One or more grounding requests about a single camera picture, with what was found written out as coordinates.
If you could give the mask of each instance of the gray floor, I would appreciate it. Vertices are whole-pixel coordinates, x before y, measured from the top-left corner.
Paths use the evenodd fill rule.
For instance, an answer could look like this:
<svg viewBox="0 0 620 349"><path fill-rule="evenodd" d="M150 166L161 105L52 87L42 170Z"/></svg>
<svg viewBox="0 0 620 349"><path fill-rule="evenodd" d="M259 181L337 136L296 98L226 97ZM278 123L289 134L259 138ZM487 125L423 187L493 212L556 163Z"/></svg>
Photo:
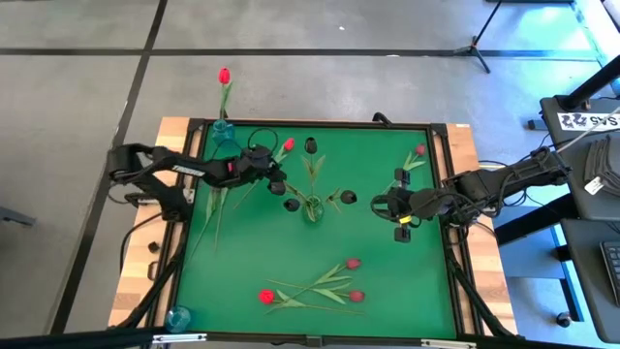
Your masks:
<svg viewBox="0 0 620 349"><path fill-rule="evenodd" d="M142 48L157 4L0 1L0 48ZM178 0L167 6L155 48L452 49L466 45L491 10L481 0ZM480 48L590 45L568 5L507 4ZM45 330L139 59L0 55L0 205L38 218L32 229L0 223L7 314L0 336ZM153 143L165 115L213 116L217 72L228 66L232 117L369 120L382 111L394 121L470 123L480 158L510 162L544 136L523 128L537 117L539 99L571 91L600 69L557 59L487 61L491 75L474 58L151 57L126 141ZM120 240L134 213L106 204L68 331L105 327ZM516 304L521 332L542 339L518 319L534 303ZM546 340L559 340L549 333Z"/></svg>

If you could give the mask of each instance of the green tabletop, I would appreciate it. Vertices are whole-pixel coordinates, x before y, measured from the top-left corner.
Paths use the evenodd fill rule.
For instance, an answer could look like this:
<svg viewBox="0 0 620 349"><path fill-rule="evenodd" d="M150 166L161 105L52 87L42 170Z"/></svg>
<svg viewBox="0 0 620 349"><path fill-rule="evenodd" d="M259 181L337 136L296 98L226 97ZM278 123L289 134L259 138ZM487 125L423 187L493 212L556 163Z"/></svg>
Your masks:
<svg viewBox="0 0 620 349"><path fill-rule="evenodd" d="M256 127L236 126L238 143L246 146L254 130ZM423 222L412 231L410 243L399 243L393 239L394 224L375 216L369 207L372 197L381 194L393 180L394 169L403 166L407 154L419 143L427 143L426 134L416 130L320 127L273 130L280 140L276 151L286 139L295 140L294 150L282 161L291 185L310 194L310 180L301 157L309 159L303 143L314 137L318 144L314 161L325 155L315 194L326 198L336 188L350 189L356 192L357 202L344 205L338 201L340 213L325 205L323 219L311 224L302 218L302 209L286 211L283 203L293 195L272 195L266 189L266 180L237 208L234 206L249 185L235 188L222 210L217 248L218 212L192 255L204 226L209 196L209 187L201 182L176 300L192 313L189 330L455 338L439 222ZM252 140L267 147L272 147L273 142L268 132L260 132ZM204 159L210 159L214 149L209 130ZM234 154L238 149L226 144L217 157ZM413 190L434 186L428 154L419 160L425 164L411 170ZM307 286L348 258L360 258L362 266L339 273L353 279L351 287L338 292L363 291L363 302L345 300L347 304L343 305L315 292L304 292L296 299L363 315L316 308L281 308L265 314L273 305L259 301L261 290L280 290L289 296L298 291L268 279Z"/></svg>

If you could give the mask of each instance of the label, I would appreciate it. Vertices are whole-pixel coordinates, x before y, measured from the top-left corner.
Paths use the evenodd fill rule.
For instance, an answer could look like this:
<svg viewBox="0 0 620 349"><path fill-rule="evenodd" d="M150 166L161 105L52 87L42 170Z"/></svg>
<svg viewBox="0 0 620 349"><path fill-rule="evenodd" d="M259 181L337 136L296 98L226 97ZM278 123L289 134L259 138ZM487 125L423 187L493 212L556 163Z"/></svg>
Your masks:
<svg viewBox="0 0 620 349"><path fill-rule="evenodd" d="M196 176L203 176L204 175L204 172L202 172L202 171L194 170L194 169L188 169L186 167L179 166L179 165L172 166L172 170L173 171L177 171L177 172L181 172L182 174L187 174L187 175L196 175Z"/></svg>
<svg viewBox="0 0 620 349"><path fill-rule="evenodd" d="M607 113L600 112L558 112L558 120L564 131L587 131L594 125L603 121ZM620 114L616 113L609 117L596 131L620 129Z"/></svg>
<svg viewBox="0 0 620 349"><path fill-rule="evenodd" d="M603 187L604 185L601 183L601 178L597 176L596 178L590 180L590 182L586 184L584 188L585 188L585 191L587 191L591 195L595 195Z"/></svg>
<svg viewBox="0 0 620 349"><path fill-rule="evenodd" d="M398 220L398 223L400 224L407 224L409 222L411 222L411 216L402 217Z"/></svg>

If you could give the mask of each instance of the wooden table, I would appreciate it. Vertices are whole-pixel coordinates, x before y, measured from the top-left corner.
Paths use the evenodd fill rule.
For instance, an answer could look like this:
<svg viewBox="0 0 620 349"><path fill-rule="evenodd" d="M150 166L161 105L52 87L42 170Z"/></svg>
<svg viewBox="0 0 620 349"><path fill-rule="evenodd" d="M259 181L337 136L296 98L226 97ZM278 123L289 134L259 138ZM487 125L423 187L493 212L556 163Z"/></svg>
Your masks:
<svg viewBox="0 0 620 349"><path fill-rule="evenodd" d="M187 137L189 117L164 117L160 125L156 145L165 146L174 151L182 151ZM479 168L478 156L474 147L472 129L466 124L448 124L449 151L452 157L452 166L456 174L476 170ZM189 154L196 156L198 153L200 136L191 139ZM447 176L447 164L444 163L444 150L439 136L435 136L434 143L437 151L437 158L440 176ZM176 174L172 172L160 172L156 174L167 185L174 185ZM136 223L160 211L159 206L141 206L136 216ZM480 222L492 227L490 219L481 217ZM172 251L176 248L178 236L182 225L175 224L172 236ZM116 325L123 321L131 310L140 302L141 298L152 285L152 281L147 277L149 265L158 261L159 255L148 250L148 244L152 241L162 243L166 222L155 219L139 229L132 235L125 257L125 265L121 272L118 288L112 311L109 316L108 324ZM512 306L508 293L508 287L502 262L500 260L499 249L495 237L484 228L474 225L470 229L468 237L471 265L476 283L476 288L493 314L497 316L504 327L512 333L516 333L516 324L512 314ZM454 248L457 258L461 258L459 250ZM157 312L155 314L155 324L161 325L168 306L170 297L170 282L163 290ZM465 333L474 333L474 320L472 311L466 294L459 286L459 298L462 304L464 330ZM490 331L485 328L485 334L490 335Z"/></svg>

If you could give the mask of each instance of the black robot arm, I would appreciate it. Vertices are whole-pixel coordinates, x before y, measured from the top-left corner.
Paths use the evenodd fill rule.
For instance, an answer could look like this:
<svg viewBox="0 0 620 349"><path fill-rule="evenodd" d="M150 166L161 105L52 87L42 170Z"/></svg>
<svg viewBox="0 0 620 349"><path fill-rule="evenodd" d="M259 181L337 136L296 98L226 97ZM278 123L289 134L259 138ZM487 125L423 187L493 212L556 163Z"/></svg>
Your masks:
<svg viewBox="0 0 620 349"><path fill-rule="evenodd" d="M151 160L151 163L143 165L140 154ZM134 184L147 197L157 200L162 207L164 220L185 221L190 215L190 205L183 188L167 186L154 175L164 170L199 177L215 188L234 188L266 177L269 179L267 188L273 194L283 195L286 191L286 174L273 159L271 150L262 145L243 148L239 156L207 161L185 156L163 146L139 143L123 144L108 153L108 175L113 182Z"/></svg>
<svg viewBox="0 0 620 349"><path fill-rule="evenodd" d="M481 214L497 216L504 198L531 186L561 185L571 171L548 147L533 151L521 160L497 171L476 170L457 174L443 181L438 189L417 192L406 189L407 174L396 171L401 186L390 188L385 195L373 198L371 208L378 216L412 226L412 218L431 219L440 216L452 226L467 227Z"/></svg>

